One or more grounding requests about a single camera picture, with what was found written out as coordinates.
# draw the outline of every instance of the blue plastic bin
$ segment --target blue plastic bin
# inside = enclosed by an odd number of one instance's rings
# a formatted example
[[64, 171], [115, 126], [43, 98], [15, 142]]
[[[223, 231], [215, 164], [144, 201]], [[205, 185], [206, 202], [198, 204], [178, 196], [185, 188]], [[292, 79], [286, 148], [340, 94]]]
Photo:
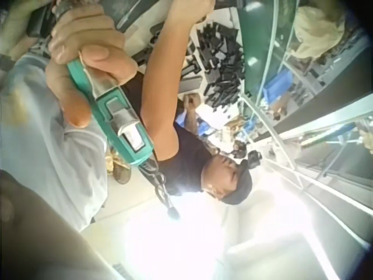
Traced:
[[263, 88], [263, 96], [268, 105], [284, 95], [292, 84], [293, 74], [288, 69], [282, 70]]

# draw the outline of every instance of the teal power drill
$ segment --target teal power drill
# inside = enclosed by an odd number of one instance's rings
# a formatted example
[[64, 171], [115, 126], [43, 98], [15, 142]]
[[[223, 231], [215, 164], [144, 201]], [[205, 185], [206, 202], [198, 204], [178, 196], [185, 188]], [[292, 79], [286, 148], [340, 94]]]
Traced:
[[[63, 0], [55, 10], [57, 20], [77, 6], [94, 4], [95, 0]], [[110, 144], [122, 159], [131, 166], [138, 166], [145, 176], [153, 181], [159, 200], [167, 207], [174, 219], [179, 214], [173, 207], [167, 193], [166, 179], [159, 172], [153, 155], [153, 143], [145, 127], [133, 110], [118, 82], [108, 73], [85, 65], [81, 56], [68, 64], [76, 87], [90, 104], [92, 114]]]

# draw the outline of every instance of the hand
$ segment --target hand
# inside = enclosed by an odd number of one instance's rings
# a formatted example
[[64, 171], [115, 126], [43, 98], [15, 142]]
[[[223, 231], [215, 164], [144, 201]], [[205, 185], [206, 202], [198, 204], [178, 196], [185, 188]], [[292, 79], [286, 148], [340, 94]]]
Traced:
[[184, 96], [184, 109], [194, 111], [200, 106], [200, 96], [198, 93], [190, 93]]
[[9, 18], [13, 20], [27, 19], [34, 10], [50, 2], [52, 0], [15, 0], [10, 6]]
[[52, 59], [45, 70], [47, 85], [56, 95], [68, 123], [85, 127], [90, 122], [90, 107], [75, 88], [66, 63], [78, 56], [85, 64], [108, 72], [123, 85], [137, 72], [136, 62], [122, 49], [124, 36], [103, 14], [101, 6], [79, 7], [64, 14], [52, 31], [49, 45]]
[[212, 13], [215, 0], [174, 0], [168, 17], [191, 26]]

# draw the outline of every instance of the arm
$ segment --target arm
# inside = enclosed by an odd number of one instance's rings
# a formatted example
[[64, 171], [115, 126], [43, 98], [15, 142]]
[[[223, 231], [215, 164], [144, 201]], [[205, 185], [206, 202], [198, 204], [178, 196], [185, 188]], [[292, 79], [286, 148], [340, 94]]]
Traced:
[[179, 150], [173, 123], [189, 34], [192, 26], [212, 11], [213, 6], [214, 0], [174, 0], [149, 59], [141, 116], [160, 161], [173, 157]]
[[184, 109], [186, 109], [185, 129], [198, 136], [198, 123], [196, 109], [200, 105], [198, 93], [190, 93], [184, 96]]
[[194, 135], [198, 135], [197, 114], [195, 110], [186, 111], [185, 129]]

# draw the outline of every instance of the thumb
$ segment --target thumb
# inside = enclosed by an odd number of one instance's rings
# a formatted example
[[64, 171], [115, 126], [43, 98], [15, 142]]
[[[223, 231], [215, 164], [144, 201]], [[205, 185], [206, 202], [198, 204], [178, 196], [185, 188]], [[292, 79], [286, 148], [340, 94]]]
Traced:
[[75, 88], [65, 65], [52, 59], [45, 69], [47, 85], [60, 102], [66, 121], [78, 128], [86, 127], [91, 118], [90, 106], [86, 98]]
[[111, 74], [120, 85], [131, 80], [138, 70], [136, 61], [113, 46], [86, 45], [82, 48], [82, 58], [88, 66]]

